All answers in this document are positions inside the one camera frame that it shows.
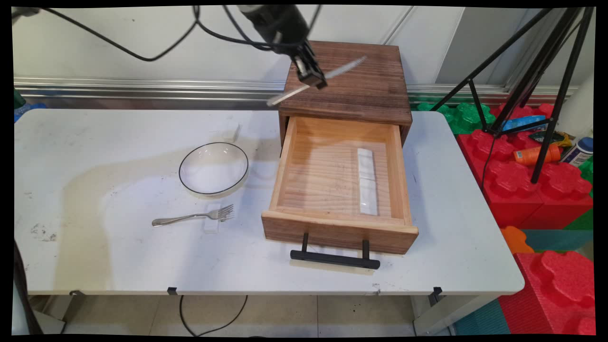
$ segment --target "orange bottle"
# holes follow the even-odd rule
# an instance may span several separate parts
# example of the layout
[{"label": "orange bottle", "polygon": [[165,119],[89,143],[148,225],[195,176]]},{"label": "orange bottle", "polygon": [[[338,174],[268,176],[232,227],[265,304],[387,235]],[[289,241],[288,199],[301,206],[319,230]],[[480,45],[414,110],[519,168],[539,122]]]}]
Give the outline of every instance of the orange bottle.
[{"label": "orange bottle", "polygon": [[[540,152],[540,147],[528,148],[513,152],[513,156],[515,156],[515,161],[519,164],[530,166],[536,164]],[[556,144],[550,144],[545,156],[545,162],[559,161],[560,157],[561,152],[559,151],[559,147]]]}]

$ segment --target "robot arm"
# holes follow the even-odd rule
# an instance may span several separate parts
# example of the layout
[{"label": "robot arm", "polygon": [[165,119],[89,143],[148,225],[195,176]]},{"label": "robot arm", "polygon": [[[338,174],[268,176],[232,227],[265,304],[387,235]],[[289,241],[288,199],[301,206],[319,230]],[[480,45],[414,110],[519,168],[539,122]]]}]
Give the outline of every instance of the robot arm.
[{"label": "robot arm", "polygon": [[300,82],[321,89],[327,85],[306,36],[308,25],[295,5],[237,5],[276,54],[288,55],[297,67]]}]

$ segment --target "black metal handle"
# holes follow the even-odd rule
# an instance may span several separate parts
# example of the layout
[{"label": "black metal handle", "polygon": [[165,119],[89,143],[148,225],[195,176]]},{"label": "black metal handle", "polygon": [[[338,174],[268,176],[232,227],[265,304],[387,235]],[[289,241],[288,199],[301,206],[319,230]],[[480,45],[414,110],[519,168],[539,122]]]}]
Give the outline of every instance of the black metal handle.
[{"label": "black metal handle", "polygon": [[334,265],[353,266],[361,268],[370,268],[377,270],[380,268],[380,261],[370,260],[370,242],[363,240],[363,258],[358,257],[345,257],[335,256],[333,254],[313,253],[307,252],[306,247],[308,246],[308,233],[304,233],[304,239],[302,240],[301,251],[291,251],[290,256],[294,260],[304,260],[322,263],[332,263]]}]

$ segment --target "floor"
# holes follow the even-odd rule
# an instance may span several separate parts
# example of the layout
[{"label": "floor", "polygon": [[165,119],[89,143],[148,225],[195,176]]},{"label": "floor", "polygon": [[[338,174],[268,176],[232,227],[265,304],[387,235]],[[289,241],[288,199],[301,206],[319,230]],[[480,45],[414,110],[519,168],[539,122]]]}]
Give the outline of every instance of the floor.
[{"label": "floor", "polygon": [[[74,297],[64,333],[189,336],[180,296]],[[244,296],[185,296],[183,314],[196,333],[236,316]],[[415,336],[408,296],[249,296],[243,312],[215,337]],[[449,335],[447,329],[437,335]]]}]

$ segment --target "bowl rim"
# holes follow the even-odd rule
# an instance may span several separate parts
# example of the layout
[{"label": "bowl rim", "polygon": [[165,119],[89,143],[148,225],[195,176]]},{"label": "bowl rim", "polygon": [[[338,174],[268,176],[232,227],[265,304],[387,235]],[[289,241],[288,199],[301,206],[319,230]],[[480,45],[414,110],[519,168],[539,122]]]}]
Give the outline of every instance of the bowl rim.
[{"label": "bowl rim", "polygon": [[[243,172],[243,176],[241,176],[241,179],[239,179],[236,183],[234,183],[233,185],[225,188],[224,190],[220,190],[217,192],[198,192],[196,190],[192,190],[191,188],[188,187],[188,185],[186,185],[184,183],[184,180],[182,180],[182,165],[184,165],[184,161],[188,158],[189,155],[192,154],[192,152],[198,150],[201,147],[207,146],[207,145],[213,145],[213,144],[226,144],[226,145],[232,145],[236,148],[238,148],[241,152],[243,152],[243,155],[245,156],[245,161],[247,162],[247,167],[245,167],[245,172]],[[190,151],[190,153],[188,153],[184,159],[182,159],[182,162],[179,164],[179,169],[178,169],[178,176],[179,176],[179,181],[182,183],[183,186],[186,187],[186,189],[192,191],[192,192],[196,192],[197,194],[201,194],[201,195],[215,195],[215,194],[219,194],[220,192],[224,192],[226,190],[230,190],[231,188],[233,188],[234,186],[236,186],[238,183],[240,183],[243,178],[245,177],[245,175],[247,174],[247,171],[249,170],[249,158],[247,157],[247,153],[245,153],[245,151],[243,151],[242,148],[240,148],[239,146],[236,146],[235,144],[231,144],[229,142],[223,142],[223,141],[216,141],[216,142],[209,142],[208,144],[204,144],[204,145],[200,145],[199,147],[195,148],[194,150]]]}]

